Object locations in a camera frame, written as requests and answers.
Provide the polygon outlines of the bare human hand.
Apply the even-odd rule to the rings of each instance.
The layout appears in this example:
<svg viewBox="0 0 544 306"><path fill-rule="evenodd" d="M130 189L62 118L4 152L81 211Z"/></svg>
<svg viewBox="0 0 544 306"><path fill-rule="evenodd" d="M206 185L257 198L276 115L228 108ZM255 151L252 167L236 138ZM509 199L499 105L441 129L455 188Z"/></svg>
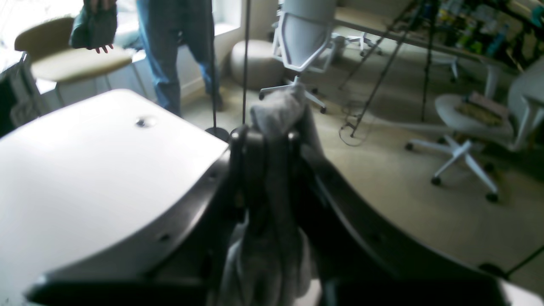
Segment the bare human hand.
<svg viewBox="0 0 544 306"><path fill-rule="evenodd" d="M84 21L85 43L88 50L97 54L108 53L113 49L117 28L116 0L85 0L86 18Z"/></svg>

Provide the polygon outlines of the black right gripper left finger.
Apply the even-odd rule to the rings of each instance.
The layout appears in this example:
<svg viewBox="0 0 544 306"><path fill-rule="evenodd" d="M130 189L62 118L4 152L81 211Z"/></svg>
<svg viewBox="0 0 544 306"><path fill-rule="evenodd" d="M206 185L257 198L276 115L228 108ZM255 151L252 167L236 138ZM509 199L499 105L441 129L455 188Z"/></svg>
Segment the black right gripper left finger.
<svg viewBox="0 0 544 306"><path fill-rule="evenodd" d="M181 199L143 229L85 259L44 273L26 291L43 306L208 306L219 294L231 234L246 215L243 153L250 128Z"/></svg>

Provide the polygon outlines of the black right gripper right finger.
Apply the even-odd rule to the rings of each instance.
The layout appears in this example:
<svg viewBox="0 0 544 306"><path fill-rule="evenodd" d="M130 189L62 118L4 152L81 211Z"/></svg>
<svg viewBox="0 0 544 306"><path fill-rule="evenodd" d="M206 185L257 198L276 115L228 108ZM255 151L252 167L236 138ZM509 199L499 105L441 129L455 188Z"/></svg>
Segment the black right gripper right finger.
<svg viewBox="0 0 544 306"><path fill-rule="evenodd" d="M496 277L387 221L297 133L289 146L295 219L313 248L319 306L507 306Z"/></svg>

